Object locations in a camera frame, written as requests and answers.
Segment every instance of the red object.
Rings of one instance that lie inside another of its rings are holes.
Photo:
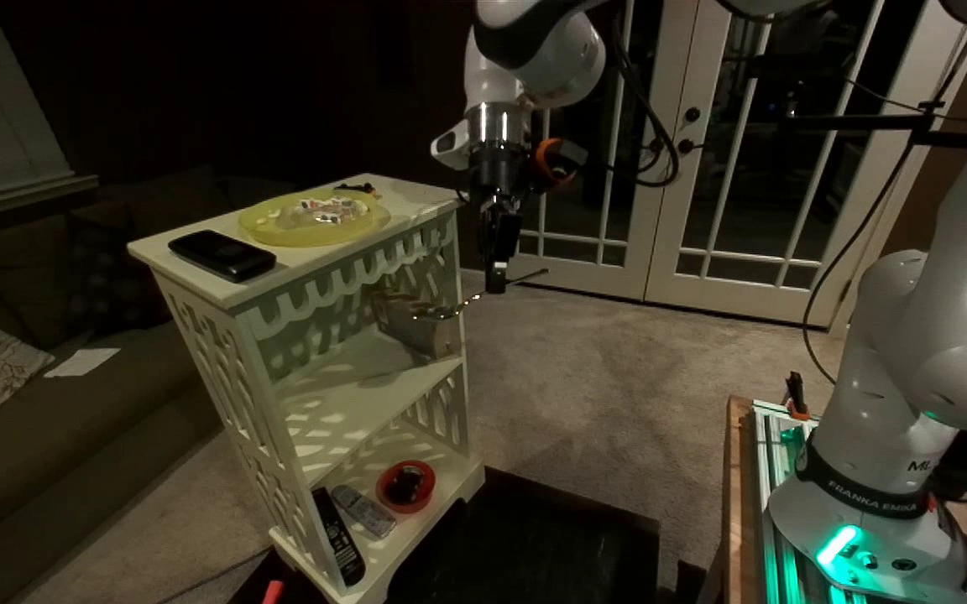
[[[261,604],[278,604],[282,601],[284,582],[282,580],[267,580],[267,590],[261,592]]]
[[[437,491],[437,468],[425,467],[424,459],[394,462],[377,482],[377,495],[395,513],[424,511],[433,491]]]

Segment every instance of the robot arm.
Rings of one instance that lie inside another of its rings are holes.
[[[477,0],[464,52],[466,117],[429,154],[466,172],[483,213],[485,290],[504,290],[521,205],[538,195],[530,113],[593,89],[606,49],[583,15],[601,0]]]

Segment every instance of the shelf compartment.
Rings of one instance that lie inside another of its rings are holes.
[[[288,377],[278,392],[305,482],[317,482],[369,431],[437,388],[458,362],[464,354],[445,354],[418,364],[418,354],[404,341],[367,329],[303,377]]]
[[[355,539],[355,550],[367,558],[367,578],[351,582],[348,590],[340,590],[324,582],[317,575],[307,571],[307,563],[294,552],[297,567],[312,575],[312,580],[324,590],[324,597],[340,604],[367,601],[367,592],[386,592],[386,582],[394,580],[395,567],[414,552],[414,546],[444,521],[444,513],[455,500],[471,500],[483,485],[483,467],[472,455],[455,454],[450,441],[429,436],[414,420],[394,420],[381,425],[373,440],[351,448],[322,482],[324,485],[351,485],[362,495],[377,500],[377,481],[386,467],[400,459],[424,459],[437,468],[437,485],[429,504],[418,513],[394,513],[394,531],[377,539],[348,515],[344,526]]]

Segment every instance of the floor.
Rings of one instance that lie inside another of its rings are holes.
[[[466,332],[481,459],[659,521],[662,587],[718,544],[724,398],[782,398],[791,369],[811,411],[829,397],[784,325],[512,287]],[[815,341],[833,364],[840,346]],[[226,601],[259,550],[259,504],[212,440],[28,601]]]

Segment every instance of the white door frame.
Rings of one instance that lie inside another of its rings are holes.
[[[718,65],[724,49],[728,27],[724,8],[718,0],[693,0],[693,4],[669,4],[662,15],[662,43],[655,59],[655,87],[652,87],[652,106],[663,117],[663,123],[680,123],[685,106],[711,106]],[[898,77],[890,87],[890,97],[917,103],[932,93],[939,84],[963,27],[945,15],[939,4],[922,4],[921,23],[912,29],[909,49],[898,65]],[[709,117],[693,123],[670,127],[673,136],[704,139]],[[894,166],[898,146],[905,144],[905,134],[874,134],[870,146],[859,161],[859,172],[854,176],[854,188],[847,195],[847,212],[835,220],[835,230],[824,246],[823,258],[833,258],[835,247],[848,238],[864,212],[870,209],[877,188],[883,183],[885,172]],[[794,321],[802,316],[802,306],[810,297],[810,287],[784,287],[784,284],[756,284],[756,280],[728,280],[728,278],[693,278],[677,275],[677,251],[685,236],[685,218],[691,209],[691,190],[699,176],[699,156],[700,152],[691,152],[680,156],[680,176],[663,190],[662,212],[659,212],[659,230],[655,230],[655,256],[652,270],[643,284],[643,297],[669,301],[669,306],[691,306],[691,308],[711,308],[711,313],[736,313],[736,316],[757,316],[757,317],[782,317]],[[909,183],[927,156],[927,146],[917,146],[905,161],[905,172],[895,176],[890,209],[878,212],[878,220],[859,238],[856,247],[865,256],[847,256],[840,269],[823,280],[820,301],[811,308],[811,325],[829,325],[840,308],[840,296],[847,280],[856,275],[856,269],[883,247],[883,230],[894,227],[895,205],[909,195]]]

